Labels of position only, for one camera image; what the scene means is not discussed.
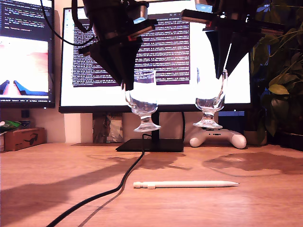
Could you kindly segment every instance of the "wall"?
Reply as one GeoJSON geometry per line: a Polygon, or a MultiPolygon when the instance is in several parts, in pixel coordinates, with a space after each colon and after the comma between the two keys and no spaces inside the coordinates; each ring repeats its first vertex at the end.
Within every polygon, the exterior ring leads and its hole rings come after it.
{"type": "MultiPolygon", "coordinates": [[[[78,0],[78,5],[83,6],[83,2],[78,0]]],[[[55,30],[62,34],[63,8],[70,7],[71,0],[55,1],[55,30]]],[[[55,109],[31,109],[31,119],[36,123],[36,127],[44,127],[47,131],[47,142],[92,142],[92,114],[90,113],[69,113],[58,112],[60,95],[60,75],[61,75],[61,40],[55,38],[55,109]]],[[[19,121],[21,109],[1,109],[2,120],[19,121]]],[[[185,113],[186,120],[186,141],[199,128],[192,123],[201,119],[201,112],[185,113]]],[[[139,126],[139,117],[132,113],[123,114],[124,140],[131,138],[141,138],[141,133],[133,132],[139,126]]],[[[160,137],[167,139],[182,138],[182,116],[181,113],[161,113],[160,114],[160,137]]]]}

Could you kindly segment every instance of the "pen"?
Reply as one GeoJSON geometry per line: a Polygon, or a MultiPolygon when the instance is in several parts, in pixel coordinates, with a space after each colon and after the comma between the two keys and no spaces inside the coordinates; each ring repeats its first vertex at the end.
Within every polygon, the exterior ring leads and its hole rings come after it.
{"type": "Polygon", "coordinates": [[[208,188],[208,187],[231,187],[239,183],[232,181],[147,181],[134,182],[134,188],[208,188]]]}

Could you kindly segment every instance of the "game controller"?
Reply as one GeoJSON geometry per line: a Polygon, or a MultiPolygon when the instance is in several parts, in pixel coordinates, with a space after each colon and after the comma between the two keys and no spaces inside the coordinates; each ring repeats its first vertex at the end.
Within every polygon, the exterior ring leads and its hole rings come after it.
{"type": "Polygon", "coordinates": [[[227,129],[220,129],[220,130],[212,130],[212,129],[203,129],[193,135],[190,139],[189,144],[196,148],[199,147],[205,140],[212,139],[212,140],[228,140],[233,146],[238,149],[243,149],[246,147],[246,138],[236,132],[230,131],[227,129]]]}

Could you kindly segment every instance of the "screen display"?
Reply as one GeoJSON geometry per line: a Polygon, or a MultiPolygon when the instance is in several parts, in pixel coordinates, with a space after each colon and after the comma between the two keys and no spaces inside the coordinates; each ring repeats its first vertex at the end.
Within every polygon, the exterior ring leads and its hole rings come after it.
{"type": "MultiPolygon", "coordinates": [[[[43,0],[53,23],[51,0],[43,0]]],[[[40,0],[0,0],[1,107],[52,107],[51,29],[40,0]]]]}
{"type": "MultiPolygon", "coordinates": [[[[180,19],[184,9],[195,10],[194,0],[152,2],[148,17],[157,19],[156,30],[143,34],[143,44],[136,56],[135,70],[156,70],[156,96],[161,106],[193,105],[197,91],[197,68],[215,77],[214,55],[203,32],[205,25],[180,19]]],[[[84,10],[78,17],[89,25],[84,10]]],[[[93,36],[75,28],[71,9],[64,10],[64,38],[82,43],[93,36]]],[[[125,106],[125,95],[113,78],[89,56],[78,54],[78,47],[64,43],[62,49],[61,107],[125,106]]],[[[229,77],[225,102],[250,103],[249,55],[229,77]]]]}

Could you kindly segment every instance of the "clear wine glass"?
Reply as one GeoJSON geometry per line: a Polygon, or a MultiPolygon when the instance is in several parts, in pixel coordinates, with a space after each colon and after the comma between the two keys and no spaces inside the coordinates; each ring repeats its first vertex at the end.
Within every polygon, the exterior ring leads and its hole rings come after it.
{"type": "Polygon", "coordinates": [[[201,121],[194,123],[194,126],[210,129],[222,128],[214,121],[214,113],[224,107],[227,78],[227,70],[223,70],[222,75],[217,79],[213,74],[201,74],[197,68],[196,107],[203,111],[203,117],[201,121]]]}
{"type": "Polygon", "coordinates": [[[125,99],[132,112],[141,118],[141,124],[135,132],[154,131],[161,128],[152,122],[152,113],[158,109],[156,88],[156,70],[138,70],[134,72],[134,88],[125,91],[125,99]]]}

